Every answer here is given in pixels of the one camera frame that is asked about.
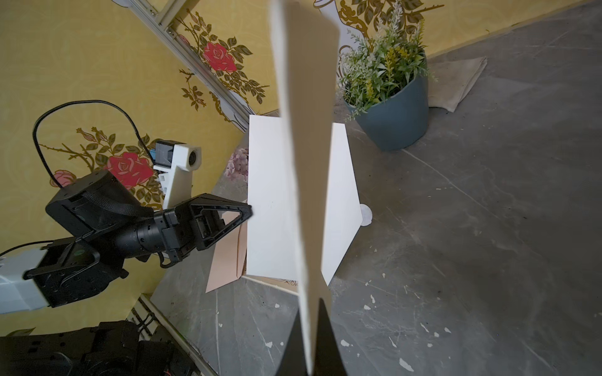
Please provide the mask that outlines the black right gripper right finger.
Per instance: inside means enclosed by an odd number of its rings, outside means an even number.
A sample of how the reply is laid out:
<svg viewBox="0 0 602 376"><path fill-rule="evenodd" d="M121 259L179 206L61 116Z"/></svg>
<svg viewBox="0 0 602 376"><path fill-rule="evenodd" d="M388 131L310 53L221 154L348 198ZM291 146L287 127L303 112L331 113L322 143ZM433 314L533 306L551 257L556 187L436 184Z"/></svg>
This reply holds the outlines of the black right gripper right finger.
<svg viewBox="0 0 602 376"><path fill-rule="evenodd" d="M332 330L328 310L320 299L314 372L316 376L347 376Z"/></svg>

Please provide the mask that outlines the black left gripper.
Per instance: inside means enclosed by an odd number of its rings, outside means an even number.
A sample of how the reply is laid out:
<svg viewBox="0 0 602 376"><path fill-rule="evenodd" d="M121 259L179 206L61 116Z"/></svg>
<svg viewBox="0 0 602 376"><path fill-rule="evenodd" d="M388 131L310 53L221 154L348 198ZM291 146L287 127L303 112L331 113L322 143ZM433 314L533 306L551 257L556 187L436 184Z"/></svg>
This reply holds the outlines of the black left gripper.
<svg viewBox="0 0 602 376"><path fill-rule="evenodd" d="M98 170L60 188L45 212L72 235L74 249L95 260L121 266L158 254L169 259L166 268L195 248L210 249L252 217L251 205L212 194L193 197L187 207L154 211Z"/></svg>

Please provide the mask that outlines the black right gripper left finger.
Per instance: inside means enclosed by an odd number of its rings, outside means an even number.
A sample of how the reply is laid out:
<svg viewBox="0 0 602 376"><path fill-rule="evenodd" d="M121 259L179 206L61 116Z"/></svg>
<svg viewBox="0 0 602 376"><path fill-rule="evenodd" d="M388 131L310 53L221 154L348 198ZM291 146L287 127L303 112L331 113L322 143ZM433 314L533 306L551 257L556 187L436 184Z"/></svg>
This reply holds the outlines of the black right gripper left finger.
<svg viewBox="0 0 602 376"><path fill-rule="evenodd" d="M276 376L307 376L307 365L304 352L304 340L297 313L288 341L285 344L281 363L276 371Z"/></svg>

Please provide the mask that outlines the pink envelope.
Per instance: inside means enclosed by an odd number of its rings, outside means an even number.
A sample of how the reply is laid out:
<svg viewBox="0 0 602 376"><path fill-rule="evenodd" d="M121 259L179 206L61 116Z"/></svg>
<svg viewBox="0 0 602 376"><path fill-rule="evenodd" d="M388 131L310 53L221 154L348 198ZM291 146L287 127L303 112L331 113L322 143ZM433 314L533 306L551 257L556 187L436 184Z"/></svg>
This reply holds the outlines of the pink envelope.
<svg viewBox="0 0 602 376"><path fill-rule="evenodd" d="M246 264L247 238L247 222L243 222L217 242L206 292L228 285L242 276Z"/></svg>

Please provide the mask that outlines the white envelope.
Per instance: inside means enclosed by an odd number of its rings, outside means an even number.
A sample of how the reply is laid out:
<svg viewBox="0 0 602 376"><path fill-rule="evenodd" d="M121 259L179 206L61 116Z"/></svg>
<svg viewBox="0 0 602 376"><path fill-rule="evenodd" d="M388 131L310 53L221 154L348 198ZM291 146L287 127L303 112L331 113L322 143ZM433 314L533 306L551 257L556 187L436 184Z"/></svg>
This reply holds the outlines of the white envelope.
<svg viewBox="0 0 602 376"><path fill-rule="evenodd" d="M289 204L285 197L287 170L282 122L278 117L254 115L249 123L247 273L256 277L296 280L291 232L286 227ZM327 283L343 261L362 224L362 210L346 127L332 126L325 239L321 271Z"/></svg>

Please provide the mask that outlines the lined letter paper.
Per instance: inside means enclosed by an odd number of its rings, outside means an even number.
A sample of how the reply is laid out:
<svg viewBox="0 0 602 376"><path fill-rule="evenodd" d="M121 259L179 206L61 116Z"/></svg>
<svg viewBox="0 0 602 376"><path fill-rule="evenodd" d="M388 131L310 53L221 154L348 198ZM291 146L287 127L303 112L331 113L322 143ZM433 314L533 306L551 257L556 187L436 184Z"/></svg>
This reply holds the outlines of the lined letter paper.
<svg viewBox="0 0 602 376"><path fill-rule="evenodd" d="M257 277L243 275L244 279L256 282L257 284L277 289L291 295L298 295L297 283L294 280L281 280L269 277Z"/></svg>

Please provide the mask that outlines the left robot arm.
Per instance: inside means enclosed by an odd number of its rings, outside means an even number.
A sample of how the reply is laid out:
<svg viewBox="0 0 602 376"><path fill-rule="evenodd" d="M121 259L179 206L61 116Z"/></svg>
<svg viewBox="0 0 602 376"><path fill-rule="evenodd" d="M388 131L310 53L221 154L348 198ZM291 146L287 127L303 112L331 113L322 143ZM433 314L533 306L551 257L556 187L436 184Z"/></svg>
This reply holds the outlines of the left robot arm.
<svg viewBox="0 0 602 376"><path fill-rule="evenodd" d="M213 247L252 216L250 205L201 194L173 208L141 205L107 170L62 187L46 213L69 237L28 244L1 257L4 313L60 307L92 298L128 276L127 259L152 255L168 269ZM72 332L1 340L4 375L191 375L196 366L164 335L142 339L146 324L102 323Z"/></svg>

